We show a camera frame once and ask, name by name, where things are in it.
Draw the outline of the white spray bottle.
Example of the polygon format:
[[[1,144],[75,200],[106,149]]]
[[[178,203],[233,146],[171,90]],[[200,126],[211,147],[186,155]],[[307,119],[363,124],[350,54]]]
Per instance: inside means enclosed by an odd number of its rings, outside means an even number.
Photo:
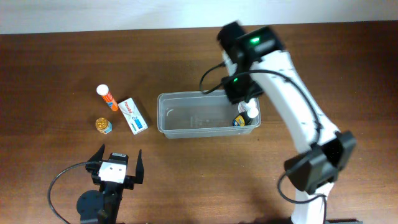
[[[240,113],[245,112],[245,111],[257,111],[257,106],[256,106],[256,99],[255,98],[251,98],[249,100],[248,103],[246,103],[245,101],[241,101],[240,103],[238,103],[238,111]]]

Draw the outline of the small gold-lid balm jar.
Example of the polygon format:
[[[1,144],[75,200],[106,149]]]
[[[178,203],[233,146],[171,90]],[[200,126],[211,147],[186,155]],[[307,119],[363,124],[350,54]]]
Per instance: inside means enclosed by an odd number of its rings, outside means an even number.
[[[98,118],[95,122],[96,129],[103,133],[108,134],[112,131],[112,124],[105,118]]]

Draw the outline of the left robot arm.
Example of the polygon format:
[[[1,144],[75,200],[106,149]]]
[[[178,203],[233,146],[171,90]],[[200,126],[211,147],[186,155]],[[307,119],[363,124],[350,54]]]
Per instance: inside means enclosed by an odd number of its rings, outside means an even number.
[[[76,203],[80,223],[116,223],[123,191],[132,190],[144,181],[142,152],[138,153],[135,175],[127,175],[129,156],[113,152],[103,159],[105,145],[91,156],[85,165],[98,190],[83,193]]]

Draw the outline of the dark bottle white cap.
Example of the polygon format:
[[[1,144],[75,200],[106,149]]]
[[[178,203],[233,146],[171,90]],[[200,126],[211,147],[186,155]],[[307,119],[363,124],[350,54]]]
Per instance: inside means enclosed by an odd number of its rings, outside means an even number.
[[[239,114],[233,119],[233,126],[249,126],[254,118],[259,115],[257,108],[251,108],[249,110],[238,109]]]

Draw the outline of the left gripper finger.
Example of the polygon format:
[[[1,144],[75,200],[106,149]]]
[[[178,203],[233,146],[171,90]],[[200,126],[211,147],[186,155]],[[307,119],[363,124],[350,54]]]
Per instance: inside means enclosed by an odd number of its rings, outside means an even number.
[[[90,157],[88,162],[101,162],[102,158],[103,158],[104,150],[105,150],[105,144],[102,144],[101,147],[99,148],[99,150]]]
[[[142,184],[144,181],[144,165],[142,161],[142,150],[139,151],[136,163],[136,173],[134,182],[136,184]]]

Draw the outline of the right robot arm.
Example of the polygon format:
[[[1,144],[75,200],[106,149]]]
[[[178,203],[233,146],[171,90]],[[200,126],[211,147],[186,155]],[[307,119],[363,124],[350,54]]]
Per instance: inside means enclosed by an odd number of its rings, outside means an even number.
[[[288,127],[297,156],[284,162],[277,181],[289,179],[295,198],[291,223],[326,223],[328,195],[356,146],[352,132],[341,132],[317,105],[296,71],[276,33],[265,26],[252,32],[232,22],[222,27],[217,41],[229,75],[222,78],[232,104],[265,93]]]

